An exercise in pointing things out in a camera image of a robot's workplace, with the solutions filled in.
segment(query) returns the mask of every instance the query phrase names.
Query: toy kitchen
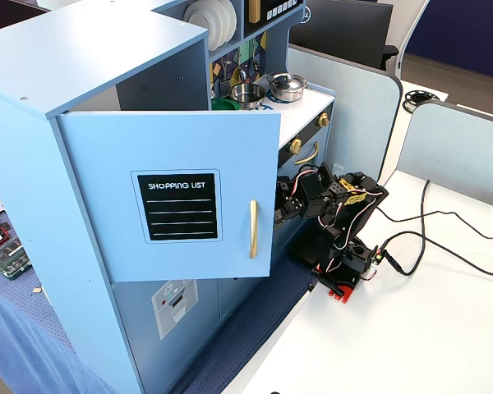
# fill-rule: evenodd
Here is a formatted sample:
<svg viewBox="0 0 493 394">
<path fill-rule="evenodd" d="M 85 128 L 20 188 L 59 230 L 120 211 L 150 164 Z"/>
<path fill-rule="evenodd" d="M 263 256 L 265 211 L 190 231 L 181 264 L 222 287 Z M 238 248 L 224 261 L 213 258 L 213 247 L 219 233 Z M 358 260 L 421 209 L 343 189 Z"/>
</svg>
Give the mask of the toy kitchen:
<svg viewBox="0 0 493 394">
<path fill-rule="evenodd" d="M 0 197 L 116 392 L 169 392 L 305 221 L 274 225 L 277 179 L 324 162 L 336 104 L 288 72 L 304 9 L 81 1 L 0 30 Z"/>
</svg>

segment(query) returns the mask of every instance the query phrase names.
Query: green bowl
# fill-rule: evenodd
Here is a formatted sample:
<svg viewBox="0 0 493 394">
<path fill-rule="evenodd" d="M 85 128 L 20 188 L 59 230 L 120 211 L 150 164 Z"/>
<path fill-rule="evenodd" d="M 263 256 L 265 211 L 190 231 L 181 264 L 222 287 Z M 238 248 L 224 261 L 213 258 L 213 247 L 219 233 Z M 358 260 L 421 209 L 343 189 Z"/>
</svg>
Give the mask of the green bowl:
<svg viewBox="0 0 493 394">
<path fill-rule="evenodd" d="M 239 104 L 235 101 L 227 100 L 225 98 L 212 98 L 213 111 L 237 111 L 239 109 Z"/>
</svg>

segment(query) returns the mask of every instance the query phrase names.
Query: wall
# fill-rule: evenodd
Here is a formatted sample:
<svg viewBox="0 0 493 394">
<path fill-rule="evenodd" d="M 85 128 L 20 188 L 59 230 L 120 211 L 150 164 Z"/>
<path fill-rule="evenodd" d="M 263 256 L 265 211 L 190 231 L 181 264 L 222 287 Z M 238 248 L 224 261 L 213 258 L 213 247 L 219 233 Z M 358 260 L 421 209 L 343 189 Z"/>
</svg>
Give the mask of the wall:
<svg viewBox="0 0 493 394">
<path fill-rule="evenodd" d="M 407 52 L 493 76 L 493 0 L 431 0 Z"/>
<path fill-rule="evenodd" d="M 216 97 L 222 80 L 230 80 L 232 86 L 241 82 L 238 67 L 246 71 L 246 82 L 253 82 L 265 74 L 266 40 L 267 32 L 264 32 L 210 64 L 210 88 Z"/>
</svg>

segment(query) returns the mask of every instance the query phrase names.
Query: green circuit board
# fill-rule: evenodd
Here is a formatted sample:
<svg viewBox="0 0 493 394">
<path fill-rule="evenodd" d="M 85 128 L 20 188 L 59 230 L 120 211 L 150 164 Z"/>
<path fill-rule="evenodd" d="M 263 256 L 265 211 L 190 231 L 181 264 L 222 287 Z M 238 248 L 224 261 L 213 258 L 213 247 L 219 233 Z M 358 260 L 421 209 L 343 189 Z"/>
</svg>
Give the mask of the green circuit board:
<svg viewBox="0 0 493 394">
<path fill-rule="evenodd" d="M 31 267 L 30 259 L 18 238 L 0 248 L 0 273 L 10 279 L 17 279 Z"/>
</svg>

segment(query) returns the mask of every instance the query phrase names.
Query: shopping list label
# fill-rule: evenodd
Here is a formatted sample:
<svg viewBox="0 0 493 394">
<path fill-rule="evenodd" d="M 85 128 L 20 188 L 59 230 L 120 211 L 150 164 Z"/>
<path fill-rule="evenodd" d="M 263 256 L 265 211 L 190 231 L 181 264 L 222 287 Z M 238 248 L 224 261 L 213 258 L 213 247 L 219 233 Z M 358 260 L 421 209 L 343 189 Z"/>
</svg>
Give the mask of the shopping list label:
<svg viewBox="0 0 493 394">
<path fill-rule="evenodd" d="M 218 238 L 216 174 L 138 175 L 150 241 Z"/>
</svg>

